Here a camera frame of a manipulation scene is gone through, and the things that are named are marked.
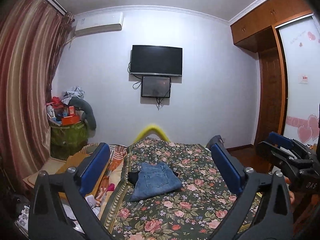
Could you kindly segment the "orange box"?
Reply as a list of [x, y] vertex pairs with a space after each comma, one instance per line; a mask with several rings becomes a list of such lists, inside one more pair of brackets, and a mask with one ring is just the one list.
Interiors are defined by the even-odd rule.
[[80, 116], [78, 115], [66, 116], [61, 119], [62, 126], [73, 125], [78, 123], [79, 121], [80, 121]]

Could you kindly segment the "brown wooden door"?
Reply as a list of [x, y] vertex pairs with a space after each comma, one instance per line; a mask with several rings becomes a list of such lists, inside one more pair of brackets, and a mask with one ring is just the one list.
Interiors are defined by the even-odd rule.
[[254, 144], [278, 131], [281, 116], [281, 69], [277, 48], [260, 52], [260, 109]]

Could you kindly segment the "white crumpled cloth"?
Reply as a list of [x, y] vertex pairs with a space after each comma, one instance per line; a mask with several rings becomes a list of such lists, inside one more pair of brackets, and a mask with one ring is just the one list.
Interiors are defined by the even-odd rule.
[[65, 105], [68, 105], [72, 98], [84, 98], [85, 91], [79, 87], [71, 87], [69, 90], [62, 93], [62, 99], [61, 102]]

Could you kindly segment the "striped red gold curtain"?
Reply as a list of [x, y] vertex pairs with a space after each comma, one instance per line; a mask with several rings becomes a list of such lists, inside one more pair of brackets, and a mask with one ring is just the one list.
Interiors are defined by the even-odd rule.
[[72, 21], [45, 0], [17, 0], [1, 20], [1, 157], [17, 190], [50, 156], [46, 104]]

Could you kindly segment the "small black wall monitor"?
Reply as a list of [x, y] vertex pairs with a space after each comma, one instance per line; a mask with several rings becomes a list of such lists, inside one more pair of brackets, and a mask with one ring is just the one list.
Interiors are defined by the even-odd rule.
[[143, 76], [141, 97], [170, 98], [171, 78], [163, 76]]

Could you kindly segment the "green fabric storage box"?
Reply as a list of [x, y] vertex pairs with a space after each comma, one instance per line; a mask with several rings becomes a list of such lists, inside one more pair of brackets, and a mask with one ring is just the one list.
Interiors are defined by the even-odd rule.
[[50, 156], [60, 160], [67, 160], [88, 143], [87, 127], [82, 121], [68, 126], [50, 124], [50, 136]]

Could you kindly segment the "floral green bedspread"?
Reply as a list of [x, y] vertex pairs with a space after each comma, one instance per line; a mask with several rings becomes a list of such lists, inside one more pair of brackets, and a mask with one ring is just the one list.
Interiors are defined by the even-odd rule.
[[[132, 202], [129, 172], [160, 162], [178, 174], [182, 188]], [[120, 181], [100, 220], [115, 239], [207, 239], [235, 201], [202, 145], [146, 138], [127, 148]]]

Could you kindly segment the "yellow foam bed rail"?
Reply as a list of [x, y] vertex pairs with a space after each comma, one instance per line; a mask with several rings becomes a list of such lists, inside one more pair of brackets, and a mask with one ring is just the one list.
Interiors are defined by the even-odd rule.
[[159, 139], [163, 141], [170, 141], [169, 137], [164, 133], [164, 131], [158, 125], [150, 124], [140, 131], [140, 133], [135, 138], [134, 143], [148, 137], [151, 134], [156, 135], [157, 137], [159, 137]]

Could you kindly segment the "striped patterned blanket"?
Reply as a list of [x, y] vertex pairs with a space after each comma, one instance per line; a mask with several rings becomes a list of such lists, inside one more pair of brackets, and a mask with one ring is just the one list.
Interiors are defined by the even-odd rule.
[[127, 155], [127, 147], [117, 144], [109, 144], [110, 148], [110, 157], [107, 165], [101, 173], [101, 178], [107, 177], [118, 168], [124, 160], [124, 157]]

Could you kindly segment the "large black wall television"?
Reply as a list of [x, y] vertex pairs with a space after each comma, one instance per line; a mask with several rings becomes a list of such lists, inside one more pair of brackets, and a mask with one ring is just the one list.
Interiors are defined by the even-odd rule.
[[130, 74], [182, 76], [182, 65], [182, 48], [149, 45], [132, 46]]

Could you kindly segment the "blue denim jeans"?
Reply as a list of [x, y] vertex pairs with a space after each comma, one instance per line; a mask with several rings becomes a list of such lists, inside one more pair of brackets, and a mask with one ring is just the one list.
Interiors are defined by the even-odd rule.
[[131, 202], [145, 200], [182, 188], [182, 182], [177, 173], [164, 162], [156, 165], [142, 163], [139, 171], [128, 173], [127, 179], [135, 187], [130, 197]]

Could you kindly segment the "wooden overhead wardrobe cabinet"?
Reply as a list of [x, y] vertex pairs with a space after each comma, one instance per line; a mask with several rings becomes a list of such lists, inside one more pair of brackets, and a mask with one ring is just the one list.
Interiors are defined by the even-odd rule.
[[231, 25], [233, 43], [253, 53], [274, 48], [272, 25], [309, 10], [305, 0], [267, 0]]

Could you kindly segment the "white wall air conditioner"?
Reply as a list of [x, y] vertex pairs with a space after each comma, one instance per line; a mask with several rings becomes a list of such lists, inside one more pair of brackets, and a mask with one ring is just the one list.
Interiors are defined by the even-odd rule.
[[74, 36], [81, 37], [111, 31], [121, 31], [124, 14], [110, 12], [105, 14], [87, 16], [77, 21]]

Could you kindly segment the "white sliding wardrobe door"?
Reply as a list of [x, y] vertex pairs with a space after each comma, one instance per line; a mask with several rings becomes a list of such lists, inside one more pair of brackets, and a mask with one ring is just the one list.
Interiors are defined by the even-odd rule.
[[310, 14], [277, 28], [287, 73], [283, 135], [304, 145], [319, 137], [319, 23]]

